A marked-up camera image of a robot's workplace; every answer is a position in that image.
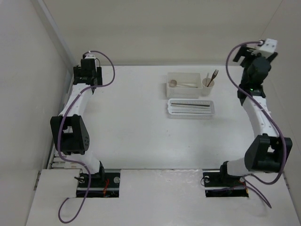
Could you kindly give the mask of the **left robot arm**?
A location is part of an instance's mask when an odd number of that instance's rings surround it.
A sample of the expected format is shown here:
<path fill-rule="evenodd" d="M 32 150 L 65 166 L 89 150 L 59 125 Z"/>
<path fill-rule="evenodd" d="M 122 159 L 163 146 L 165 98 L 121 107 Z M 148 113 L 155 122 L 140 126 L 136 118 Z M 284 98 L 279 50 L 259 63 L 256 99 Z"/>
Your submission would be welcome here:
<path fill-rule="evenodd" d="M 59 115 L 51 118 L 50 126 L 57 149 L 60 125 L 63 117 L 66 117 L 60 139 L 61 156 L 67 161 L 65 168 L 82 169 L 83 178 L 89 177 L 90 183 L 99 187 L 105 182 L 105 172 L 102 163 L 88 151 L 90 137 L 82 118 L 88 100 L 95 91 L 90 87 L 101 85 L 103 81 L 102 69 L 96 65 L 97 60 L 94 55 L 88 54 L 80 60 L 80 65 L 73 68 L 71 95 Z"/>

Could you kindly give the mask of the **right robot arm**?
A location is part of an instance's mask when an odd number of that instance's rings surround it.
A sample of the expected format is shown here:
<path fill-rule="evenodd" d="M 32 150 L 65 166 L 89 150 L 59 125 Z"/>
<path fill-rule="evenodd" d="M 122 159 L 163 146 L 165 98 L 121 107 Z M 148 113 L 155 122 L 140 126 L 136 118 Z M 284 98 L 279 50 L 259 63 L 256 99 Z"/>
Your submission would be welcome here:
<path fill-rule="evenodd" d="M 272 119 L 266 103 L 263 82 L 271 70 L 271 62 L 278 53 L 275 51 L 276 40 L 260 40 L 253 42 L 256 47 L 251 48 L 250 41 L 235 46 L 231 52 L 237 51 L 233 61 L 241 57 L 243 61 L 242 78 L 236 84 L 229 73 L 229 61 L 226 59 L 226 74 L 237 88 L 237 96 L 241 106 L 246 111 L 252 125 L 254 141 L 247 149 L 243 158 L 235 161 L 225 161 L 218 173 L 218 180 L 222 185 L 229 185 L 235 178 L 252 176 L 256 173 L 276 173 L 276 178 L 270 184 L 276 183 L 284 171 L 284 167 L 293 146 L 292 140 L 285 137 L 279 126 Z"/>

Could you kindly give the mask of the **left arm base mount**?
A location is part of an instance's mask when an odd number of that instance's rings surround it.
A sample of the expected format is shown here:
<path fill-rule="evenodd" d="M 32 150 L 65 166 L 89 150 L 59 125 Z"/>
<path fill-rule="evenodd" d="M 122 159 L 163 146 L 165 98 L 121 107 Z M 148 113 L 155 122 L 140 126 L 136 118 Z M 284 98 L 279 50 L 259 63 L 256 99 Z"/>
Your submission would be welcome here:
<path fill-rule="evenodd" d="M 83 198 L 88 186 L 88 175 L 80 173 L 75 178 L 78 180 L 76 197 Z M 102 178 L 92 175 L 87 198 L 119 198 L 120 179 L 121 170 L 117 169 L 105 170 Z"/>

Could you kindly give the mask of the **black chopstick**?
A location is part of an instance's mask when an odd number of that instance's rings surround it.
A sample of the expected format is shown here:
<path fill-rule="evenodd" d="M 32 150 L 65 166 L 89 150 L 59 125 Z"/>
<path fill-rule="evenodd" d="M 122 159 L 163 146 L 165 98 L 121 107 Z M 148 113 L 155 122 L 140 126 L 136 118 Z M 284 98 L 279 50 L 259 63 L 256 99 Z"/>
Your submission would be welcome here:
<path fill-rule="evenodd" d="M 191 105 L 191 106 L 203 106 L 203 107 L 210 106 L 210 105 L 206 105 L 206 104 L 185 104 L 185 103 L 171 103 L 171 105 Z"/>

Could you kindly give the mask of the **brown fork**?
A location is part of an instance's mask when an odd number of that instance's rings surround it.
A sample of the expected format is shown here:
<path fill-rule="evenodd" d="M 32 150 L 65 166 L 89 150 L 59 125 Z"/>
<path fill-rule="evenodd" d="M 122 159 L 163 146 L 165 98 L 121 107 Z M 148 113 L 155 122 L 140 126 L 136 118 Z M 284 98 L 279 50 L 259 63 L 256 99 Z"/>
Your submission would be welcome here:
<path fill-rule="evenodd" d="M 218 75 L 219 70 L 215 70 L 214 73 L 211 76 L 210 81 L 208 82 L 208 84 L 206 85 L 207 87 L 209 87 L 210 83 L 216 78 L 216 76 Z"/>

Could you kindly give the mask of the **dark grey chopstick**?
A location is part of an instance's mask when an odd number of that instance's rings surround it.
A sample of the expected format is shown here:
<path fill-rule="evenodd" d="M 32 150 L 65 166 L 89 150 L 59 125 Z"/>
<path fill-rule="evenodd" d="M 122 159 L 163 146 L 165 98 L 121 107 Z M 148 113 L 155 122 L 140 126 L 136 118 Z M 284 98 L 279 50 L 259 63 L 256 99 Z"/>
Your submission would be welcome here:
<path fill-rule="evenodd" d="M 194 105 L 194 104 L 178 104 L 171 103 L 172 107 L 188 107 L 188 108 L 209 108 L 210 105 Z"/>

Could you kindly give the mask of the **silver metal chopstick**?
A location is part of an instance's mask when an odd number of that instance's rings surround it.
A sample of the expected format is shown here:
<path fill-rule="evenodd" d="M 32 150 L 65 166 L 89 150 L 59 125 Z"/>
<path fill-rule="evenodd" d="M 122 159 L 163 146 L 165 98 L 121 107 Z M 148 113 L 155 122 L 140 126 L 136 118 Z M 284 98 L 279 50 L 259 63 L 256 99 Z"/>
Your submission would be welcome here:
<path fill-rule="evenodd" d="M 173 108 L 169 113 L 182 113 L 182 114 L 210 114 L 210 109 L 196 109 L 196 108 Z"/>

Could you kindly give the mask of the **beige wooden spoon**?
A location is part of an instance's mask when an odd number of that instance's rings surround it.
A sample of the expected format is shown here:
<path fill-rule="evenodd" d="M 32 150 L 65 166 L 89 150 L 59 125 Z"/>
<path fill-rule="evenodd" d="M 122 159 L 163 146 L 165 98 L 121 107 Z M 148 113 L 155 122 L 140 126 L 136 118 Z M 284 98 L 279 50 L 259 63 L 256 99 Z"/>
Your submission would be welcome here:
<path fill-rule="evenodd" d="M 172 88 L 197 88 L 197 86 L 178 84 L 176 80 L 171 80 L 169 86 Z"/>

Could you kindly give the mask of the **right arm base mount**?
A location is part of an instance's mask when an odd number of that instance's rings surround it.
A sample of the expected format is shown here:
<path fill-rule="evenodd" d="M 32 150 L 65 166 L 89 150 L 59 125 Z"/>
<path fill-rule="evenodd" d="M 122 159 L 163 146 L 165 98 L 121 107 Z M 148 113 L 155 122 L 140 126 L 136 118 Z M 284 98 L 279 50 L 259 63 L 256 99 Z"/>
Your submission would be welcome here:
<path fill-rule="evenodd" d="M 218 170 L 205 170 L 202 174 L 206 198 L 249 197 L 246 183 L 240 177 L 222 178 Z"/>

